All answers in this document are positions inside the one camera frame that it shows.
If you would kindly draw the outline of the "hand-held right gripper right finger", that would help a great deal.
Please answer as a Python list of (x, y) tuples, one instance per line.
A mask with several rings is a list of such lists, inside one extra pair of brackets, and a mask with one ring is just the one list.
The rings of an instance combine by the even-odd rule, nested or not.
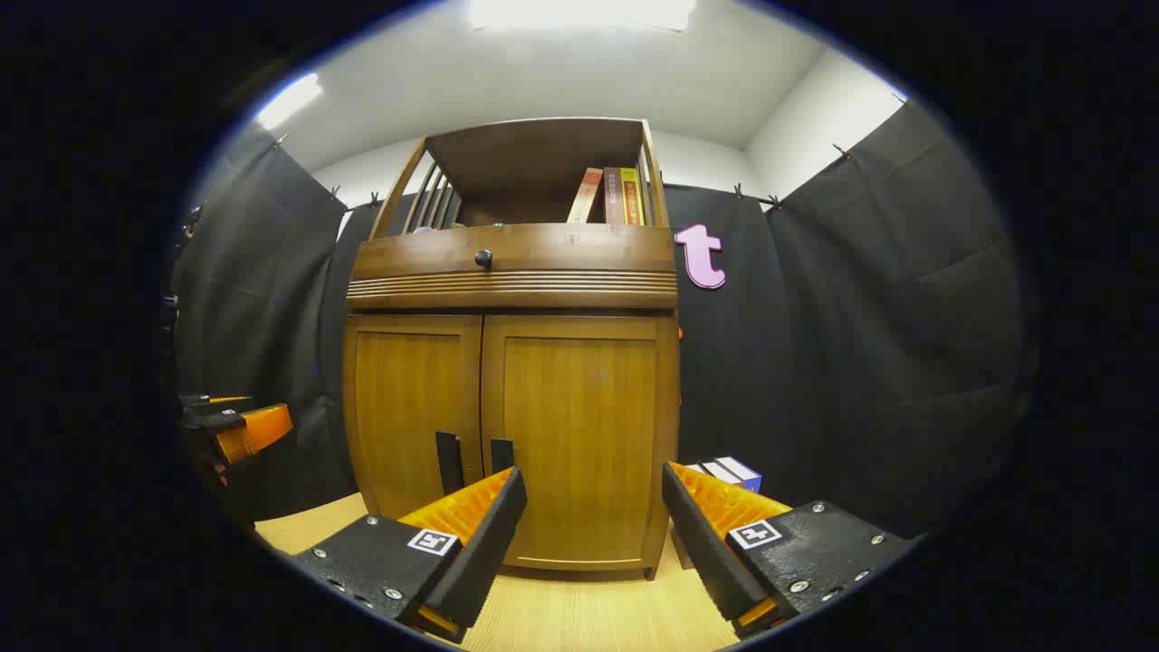
[(663, 467), (662, 498), (704, 588), (739, 639), (826, 608), (914, 548), (914, 540), (832, 501), (788, 507), (672, 462)]

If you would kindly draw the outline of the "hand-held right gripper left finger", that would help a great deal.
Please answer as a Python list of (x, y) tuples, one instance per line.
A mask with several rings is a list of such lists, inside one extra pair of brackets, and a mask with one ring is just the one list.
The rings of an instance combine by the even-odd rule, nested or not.
[(526, 504), (524, 475), (510, 466), (401, 519), (360, 517), (296, 554), (294, 565), (376, 618), (459, 643)]

